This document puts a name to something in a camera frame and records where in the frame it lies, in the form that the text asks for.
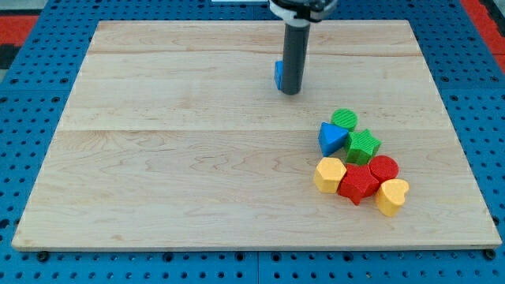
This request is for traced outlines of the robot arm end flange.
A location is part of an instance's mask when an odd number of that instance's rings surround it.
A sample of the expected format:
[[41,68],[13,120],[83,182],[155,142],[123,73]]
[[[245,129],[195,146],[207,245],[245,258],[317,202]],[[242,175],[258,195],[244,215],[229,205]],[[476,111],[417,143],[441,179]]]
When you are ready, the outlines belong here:
[[337,8],[339,0],[269,0],[270,11],[284,21],[321,22]]

